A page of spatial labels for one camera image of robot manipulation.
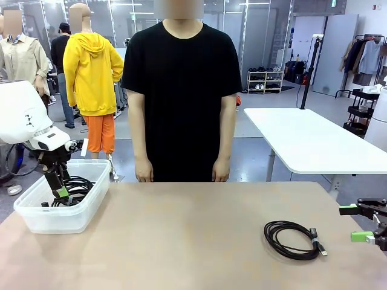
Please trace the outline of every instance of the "black shelf cart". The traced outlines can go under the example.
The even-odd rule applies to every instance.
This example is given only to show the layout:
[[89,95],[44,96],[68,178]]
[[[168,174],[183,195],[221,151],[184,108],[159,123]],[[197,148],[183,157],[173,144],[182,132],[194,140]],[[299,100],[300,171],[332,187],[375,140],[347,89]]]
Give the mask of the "black shelf cart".
[[[379,98],[380,94],[366,94],[362,92],[362,89],[354,89],[350,95],[351,94],[355,96],[355,99],[353,100],[352,106],[348,107],[348,113],[350,113],[350,117],[348,121],[344,123],[343,128],[355,135],[362,136],[367,132],[369,121],[374,113],[375,101]],[[359,109],[364,100],[372,101],[371,107],[367,110]],[[359,119],[366,119],[366,121],[355,121],[356,117]]]

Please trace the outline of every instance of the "wooden table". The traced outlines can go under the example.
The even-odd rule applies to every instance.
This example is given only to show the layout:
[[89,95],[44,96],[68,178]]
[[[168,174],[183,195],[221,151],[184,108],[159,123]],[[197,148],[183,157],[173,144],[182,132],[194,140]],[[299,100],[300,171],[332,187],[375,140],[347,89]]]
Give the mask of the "wooden table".
[[[316,227],[328,256],[279,256],[262,229],[281,219]],[[112,184],[82,234],[31,234],[11,214],[0,225],[0,289],[385,289],[387,258],[351,243],[352,231],[312,182]],[[280,240],[310,244],[292,231]]]

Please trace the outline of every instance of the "shoe rack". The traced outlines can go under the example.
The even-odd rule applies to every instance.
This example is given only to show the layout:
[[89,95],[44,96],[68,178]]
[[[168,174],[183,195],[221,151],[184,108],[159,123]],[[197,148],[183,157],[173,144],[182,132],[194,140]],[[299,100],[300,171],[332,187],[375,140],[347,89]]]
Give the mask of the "shoe rack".
[[[247,93],[281,91],[282,81],[284,79],[283,71],[248,71],[247,72]],[[270,85],[277,84],[278,88],[271,88]],[[256,89],[257,85],[263,85],[263,89]]]

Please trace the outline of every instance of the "mannequin head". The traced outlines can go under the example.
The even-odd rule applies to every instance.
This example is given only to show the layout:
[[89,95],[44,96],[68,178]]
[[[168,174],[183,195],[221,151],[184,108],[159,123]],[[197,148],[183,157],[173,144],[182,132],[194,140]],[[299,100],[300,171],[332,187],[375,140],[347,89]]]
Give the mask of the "mannequin head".
[[75,3],[70,7],[70,25],[73,31],[91,33],[91,10],[84,3]]

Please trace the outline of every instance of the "yellow hoodie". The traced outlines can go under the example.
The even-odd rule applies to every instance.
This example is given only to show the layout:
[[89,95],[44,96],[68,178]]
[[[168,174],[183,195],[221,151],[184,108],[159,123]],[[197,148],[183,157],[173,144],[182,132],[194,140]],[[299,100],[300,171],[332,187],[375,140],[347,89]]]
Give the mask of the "yellow hoodie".
[[84,116],[116,111],[113,83],[121,79],[123,61],[107,39],[97,33],[72,35],[63,57],[63,70],[70,106],[78,105]]

